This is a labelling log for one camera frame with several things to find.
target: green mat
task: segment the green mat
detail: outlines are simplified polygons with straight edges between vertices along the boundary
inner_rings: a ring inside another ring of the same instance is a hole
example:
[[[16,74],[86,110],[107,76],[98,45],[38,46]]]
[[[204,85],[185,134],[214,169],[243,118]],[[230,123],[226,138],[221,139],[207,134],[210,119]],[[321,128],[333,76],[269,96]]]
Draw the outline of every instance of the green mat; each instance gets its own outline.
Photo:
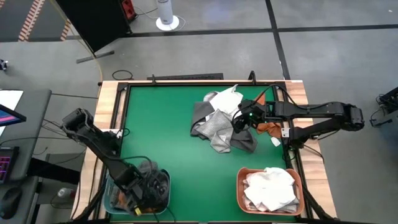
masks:
[[[147,156],[171,176],[169,208],[177,221],[292,221],[294,217],[255,215],[243,212],[236,201],[236,174],[242,167],[285,168],[282,146],[275,147],[268,134],[257,135],[257,149],[248,153],[232,148],[218,154],[207,140],[191,137],[193,104],[210,91],[226,86],[132,87],[125,127],[130,129],[121,157]],[[254,99],[264,86],[241,86],[244,98]],[[272,90],[266,99],[274,100]],[[138,165],[141,160],[128,160]],[[166,210],[159,220],[172,221]],[[112,222],[154,221],[153,215],[112,215]]]

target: concrete floor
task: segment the concrete floor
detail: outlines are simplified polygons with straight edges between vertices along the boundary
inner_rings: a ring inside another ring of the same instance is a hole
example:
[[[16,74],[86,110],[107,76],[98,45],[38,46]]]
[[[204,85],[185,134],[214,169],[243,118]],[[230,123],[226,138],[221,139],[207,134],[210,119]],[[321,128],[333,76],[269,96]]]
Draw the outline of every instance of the concrete floor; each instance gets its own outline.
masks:
[[[154,5],[136,0],[148,11]],[[272,0],[278,27],[358,26],[398,24],[398,2],[373,0]],[[174,13],[184,17],[184,30],[270,28],[264,1],[175,0]],[[157,32],[154,22],[140,16],[134,32]],[[398,138],[396,125],[372,128],[368,119],[374,101],[398,85],[398,29],[281,33],[290,76],[303,80],[310,103],[343,101],[363,109],[366,127],[340,131],[321,142],[336,211],[342,220],[395,223],[398,201]],[[271,33],[187,35],[119,39],[100,52],[104,79],[126,69],[137,80],[155,75],[223,72],[225,79],[283,79]],[[96,96],[100,80],[94,62],[75,40],[64,42],[0,43],[0,57],[11,68],[0,74],[3,88],[51,88],[53,92]],[[95,100],[52,96],[47,119],[60,121],[77,107],[94,113]],[[73,142],[40,140],[37,152],[80,152]],[[66,221],[68,211],[46,208],[38,223]]]

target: orange bin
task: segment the orange bin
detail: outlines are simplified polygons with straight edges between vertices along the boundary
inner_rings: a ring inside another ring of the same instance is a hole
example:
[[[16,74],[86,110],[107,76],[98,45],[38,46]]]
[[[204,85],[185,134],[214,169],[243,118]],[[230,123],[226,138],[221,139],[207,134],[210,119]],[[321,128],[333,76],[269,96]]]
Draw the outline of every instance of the orange bin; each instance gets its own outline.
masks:
[[[243,180],[246,179],[246,176],[248,174],[252,174],[255,172],[263,172],[264,170],[260,169],[248,169],[246,167],[243,167],[242,169],[239,170],[238,176],[236,178],[236,200],[238,201],[239,207],[247,213],[253,213],[253,214],[261,214],[261,215],[290,215],[290,216],[296,216],[300,215],[303,210],[304,210],[304,195],[303,195],[303,187],[301,184],[301,178],[299,174],[294,171],[293,169],[286,169],[286,172],[288,172],[294,179],[294,194],[296,195],[299,203],[297,206],[297,211],[295,213],[289,213],[289,212],[262,212],[262,211],[251,211],[246,208],[243,202],[243,195],[244,195],[244,184]]]

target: orange striped floor marking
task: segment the orange striped floor marking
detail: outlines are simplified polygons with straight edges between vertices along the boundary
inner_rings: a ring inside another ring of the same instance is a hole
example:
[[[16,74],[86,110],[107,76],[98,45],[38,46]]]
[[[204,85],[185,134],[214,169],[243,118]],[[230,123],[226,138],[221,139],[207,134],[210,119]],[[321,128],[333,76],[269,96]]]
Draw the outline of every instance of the orange striped floor marking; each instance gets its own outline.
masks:
[[[0,9],[2,8],[2,5],[4,5],[4,2],[5,2],[6,0],[0,0]]]
[[[34,0],[32,6],[29,9],[28,14],[26,15],[26,19],[24,25],[21,27],[21,31],[19,32],[18,40],[19,41],[28,41],[30,33],[32,32],[33,26],[36,23],[36,20],[42,10],[43,4],[45,0]]]
[[[69,19],[66,21],[65,26],[63,27],[61,40],[64,41],[67,38],[68,32],[70,30],[70,21]]]

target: computer monitor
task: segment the computer monitor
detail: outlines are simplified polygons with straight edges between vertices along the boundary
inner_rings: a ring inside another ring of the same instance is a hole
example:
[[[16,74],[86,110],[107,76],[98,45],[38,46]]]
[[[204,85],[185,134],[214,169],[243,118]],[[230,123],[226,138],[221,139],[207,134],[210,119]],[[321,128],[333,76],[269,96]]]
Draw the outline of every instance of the computer monitor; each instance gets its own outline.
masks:
[[[26,117],[0,105],[0,127],[26,121]]]

